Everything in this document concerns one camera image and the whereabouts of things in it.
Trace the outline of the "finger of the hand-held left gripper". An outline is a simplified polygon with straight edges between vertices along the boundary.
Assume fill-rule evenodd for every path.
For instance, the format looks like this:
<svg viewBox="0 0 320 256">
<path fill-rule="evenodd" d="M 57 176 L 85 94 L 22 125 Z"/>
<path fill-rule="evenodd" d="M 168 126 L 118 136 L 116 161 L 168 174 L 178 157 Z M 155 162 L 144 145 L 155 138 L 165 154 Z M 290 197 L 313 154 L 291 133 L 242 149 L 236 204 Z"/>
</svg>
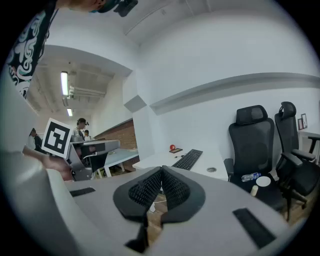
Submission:
<svg viewBox="0 0 320 256">
<path fill-rule="evenodd" d="M 93 173 L 105 166 L 107 156 L 108 156 L 108 153 L 106 152 L 99 155 L 91 155 L 86 158 L 89 162 L 89 165 L 91 166 Z"/>
</svg>

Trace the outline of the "black mesh office chair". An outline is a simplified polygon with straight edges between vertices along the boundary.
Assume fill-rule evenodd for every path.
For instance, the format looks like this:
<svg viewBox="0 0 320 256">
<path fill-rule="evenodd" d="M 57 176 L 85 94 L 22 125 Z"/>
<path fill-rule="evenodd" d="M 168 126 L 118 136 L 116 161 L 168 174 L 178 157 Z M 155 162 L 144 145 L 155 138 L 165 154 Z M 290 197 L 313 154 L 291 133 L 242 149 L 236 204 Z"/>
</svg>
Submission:
<svg viewBox="0 0 320 256">
<path fill-rule="evenodd" d="M 261 176 L 269 177 L 270 185 L 258 186 L 255 197 L 276 211 L 282 210 L 284 198 L 271 175 L 274 121 L 268 117 L 263 106 L 248 106 L 236 111 L 235 122 L 229 125 L 228 132 L 234 151 L 234 158 L 226 158 L 223 161 L 228 181 L 250 193 L 252 187 L 257 185 L 256 180 L 242 182 L 243 175 L 261 173 Z"/>
<path fill-rule="evenodd" d="M 287 202 L 287 220 L 290 219 L 292 200 L 307 207 L 305 198 L 314 191 L 320 181 L 320 166 L 315 163 L 316 156 L 299 150 L 296 124 L 296 107 L 292 102 L 283 101 L 274 121 L 278 131 L 282 153 L 275 167 L 278 186 Z"/>
<path fill-rule="evenodd" d="M 320 161 L 320 135 L 309 136 L 308 139 L 311 140 L 309 153 L 315 156 L 314 162 L 318 165 Z"/>
</svg>

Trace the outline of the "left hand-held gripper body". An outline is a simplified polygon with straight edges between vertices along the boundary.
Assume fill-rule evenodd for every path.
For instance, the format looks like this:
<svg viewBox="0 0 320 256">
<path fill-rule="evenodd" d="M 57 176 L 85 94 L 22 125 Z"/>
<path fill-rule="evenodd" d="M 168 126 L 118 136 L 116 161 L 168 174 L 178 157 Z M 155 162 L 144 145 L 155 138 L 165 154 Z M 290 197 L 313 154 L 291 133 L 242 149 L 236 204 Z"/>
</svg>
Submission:
<svg viewBox="0 0 320 256">
<path fill-rule="evenodd" d="M 83 141 L 74 135 L 74 129 L 60 121 L 50 118 L 43 135 L 41 148 L 46 152 L 63 158 L 71 168 L 74 181 L 90 180 L 95 172 L 87 157 L 108 153 L 120 147 L 119 140 Z"/>
</svg>

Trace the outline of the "white round lid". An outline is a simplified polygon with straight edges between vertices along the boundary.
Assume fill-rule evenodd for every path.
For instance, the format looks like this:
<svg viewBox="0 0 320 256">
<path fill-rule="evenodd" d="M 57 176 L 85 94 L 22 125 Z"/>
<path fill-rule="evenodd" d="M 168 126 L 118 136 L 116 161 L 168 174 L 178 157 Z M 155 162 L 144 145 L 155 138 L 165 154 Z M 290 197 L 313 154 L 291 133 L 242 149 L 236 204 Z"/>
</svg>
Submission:
<svg viewBox="0 0 320 256">
<path fill-rule="evenodd" d="M 271 179 L 268 176 L 260 176 L 256 179 L 256 185 L 259 187 L 267 187 L 271 184 Z"/>
</svg>

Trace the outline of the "white ceiling pipes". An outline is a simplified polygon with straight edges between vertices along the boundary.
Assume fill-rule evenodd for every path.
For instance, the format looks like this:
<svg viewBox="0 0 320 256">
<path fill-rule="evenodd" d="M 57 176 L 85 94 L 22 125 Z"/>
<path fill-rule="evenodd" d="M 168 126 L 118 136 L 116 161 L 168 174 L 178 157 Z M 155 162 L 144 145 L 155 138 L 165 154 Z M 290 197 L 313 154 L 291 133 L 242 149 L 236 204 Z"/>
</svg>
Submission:
<svg viewBox="0 0 320 256">
<path fill-rule="evenodd" d="M 70 86 L 68 91 L 68 96 L 70 98 L 74 98 L 74 97 L 104 98 L 105 95 L 106 93 L 103 91 L 75 87 L 75 86 Z"/>
</svg>

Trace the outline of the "black keyboard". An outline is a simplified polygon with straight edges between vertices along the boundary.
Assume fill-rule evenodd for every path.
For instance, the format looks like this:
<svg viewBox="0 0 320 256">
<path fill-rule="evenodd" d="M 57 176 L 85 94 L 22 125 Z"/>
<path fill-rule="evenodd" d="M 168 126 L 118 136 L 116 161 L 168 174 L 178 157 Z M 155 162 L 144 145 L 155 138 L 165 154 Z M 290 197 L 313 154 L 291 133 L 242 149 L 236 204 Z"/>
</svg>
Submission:
<svg viewBox="0 0 320 256">
<path fill-rule="evenodd" d="M 184 154 L 180 160 L 172 165 L 172 167 L 190 171 L 198 159 L 201 157 L 203 151 L 191 149 L 188 153 Z"/>
</svg>

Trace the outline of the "light blue table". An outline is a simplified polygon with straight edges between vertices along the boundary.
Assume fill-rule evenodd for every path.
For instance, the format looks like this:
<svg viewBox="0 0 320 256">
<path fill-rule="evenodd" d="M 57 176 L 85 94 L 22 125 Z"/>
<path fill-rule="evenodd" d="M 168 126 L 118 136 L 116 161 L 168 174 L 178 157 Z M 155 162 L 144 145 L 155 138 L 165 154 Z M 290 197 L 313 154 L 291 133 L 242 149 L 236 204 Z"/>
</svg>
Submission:
<svg viewBox="0 0 320 256">
<path fill-rule="evenodd" d="M 137 149 L 125 149 L 125 148 L 117 148 L 107 153 L 104 166 L 98 168 L 92 178 L 109 178 L 112 177 L 112 173 L 110 168 L 118 167 L 121 171 L 116 171 L 115 175 L 122 175 L 125 173 L 130 173 L 131 171 L 127 171 L 125 169 L 124 163 L 130 161 L 139 156 Z"/>
</svg>

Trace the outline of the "person's black patterned shirt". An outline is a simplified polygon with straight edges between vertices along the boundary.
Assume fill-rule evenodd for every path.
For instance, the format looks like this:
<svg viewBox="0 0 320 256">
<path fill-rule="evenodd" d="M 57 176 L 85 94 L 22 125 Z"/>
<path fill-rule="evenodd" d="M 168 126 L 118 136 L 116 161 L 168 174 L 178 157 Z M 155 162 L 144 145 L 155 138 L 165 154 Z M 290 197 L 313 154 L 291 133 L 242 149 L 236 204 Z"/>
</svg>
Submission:
<svg viewBox="0 0 320 256">
<path fill-rule="evenodd" d="M 5 62 L 5 68 L 16 90 L 27 97 L 35 69 L 45 51 L 45 42 L 55 17 L 58 0 L 49 0 L 23 29 Z"/>
</svg>

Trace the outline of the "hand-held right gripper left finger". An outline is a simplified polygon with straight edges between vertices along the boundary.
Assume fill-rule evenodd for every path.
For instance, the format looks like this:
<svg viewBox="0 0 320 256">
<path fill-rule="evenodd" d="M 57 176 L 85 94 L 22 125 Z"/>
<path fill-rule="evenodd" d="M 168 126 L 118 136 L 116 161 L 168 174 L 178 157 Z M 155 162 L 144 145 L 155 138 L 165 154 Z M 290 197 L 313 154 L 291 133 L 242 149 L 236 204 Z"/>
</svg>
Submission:
<svg viewBox="0 0 320 256">
<path fill-rule="evenodd" d="M 113 193 L 113 202 L 125 219 L 143 223 L 161 186 L 162 168 L 154 167 L 120 185 Z"/>
</svg>

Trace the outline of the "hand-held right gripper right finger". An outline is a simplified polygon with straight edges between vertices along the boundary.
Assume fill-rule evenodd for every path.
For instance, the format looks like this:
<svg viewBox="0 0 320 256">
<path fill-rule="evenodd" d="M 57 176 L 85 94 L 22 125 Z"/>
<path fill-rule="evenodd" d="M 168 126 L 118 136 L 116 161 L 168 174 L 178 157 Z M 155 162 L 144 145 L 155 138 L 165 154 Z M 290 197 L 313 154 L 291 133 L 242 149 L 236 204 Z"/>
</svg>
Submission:
<svg viewBox="0 0 320 256">
<path fill-rule="evenodd" d="M 162 189 L 166 197 L 167 212 L 162 224 L 182 223 L 190 220 L 204 205 L 205 190 L 194 180 L 162 166 Z"/>
</svg>

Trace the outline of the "clear plastic water bottle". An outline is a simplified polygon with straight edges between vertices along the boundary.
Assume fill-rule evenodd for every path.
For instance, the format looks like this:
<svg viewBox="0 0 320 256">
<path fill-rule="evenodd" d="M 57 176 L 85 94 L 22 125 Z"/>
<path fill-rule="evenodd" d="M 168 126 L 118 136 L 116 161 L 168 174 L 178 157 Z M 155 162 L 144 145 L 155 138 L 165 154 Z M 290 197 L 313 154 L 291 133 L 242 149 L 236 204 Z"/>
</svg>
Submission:
<svg viewBox="0 0 320 256">
<path fill-rule="evenodd" d="M 245 174 L 241 177 L 241 181 L 242 182 L 248 182 L 248 181 L 252 181 L 252 180 L 256 180 L 261 176 L 261 173 L 259 172 L 254 172 L 251 174 Z"/>
</svg>

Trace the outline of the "person's left forearm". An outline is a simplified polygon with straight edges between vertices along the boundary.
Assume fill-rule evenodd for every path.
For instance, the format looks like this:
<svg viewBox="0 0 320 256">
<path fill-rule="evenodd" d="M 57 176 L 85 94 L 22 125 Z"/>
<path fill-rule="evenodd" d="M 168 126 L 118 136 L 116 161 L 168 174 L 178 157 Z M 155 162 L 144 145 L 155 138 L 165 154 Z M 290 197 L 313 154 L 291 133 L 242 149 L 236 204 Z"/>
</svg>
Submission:
<svg viewBox="0 0 320 256">
<path fill-rule="evenodd" d="M 24 155 L 33 157 L 40 161 L 46 169 L 58 171 L 64 181 L 73 180 L 72 169 L 63 158 L 38 152 L 34 149 L 27 147 L 26 145 L 24 146 L 22 152 Z"/>
</svg>

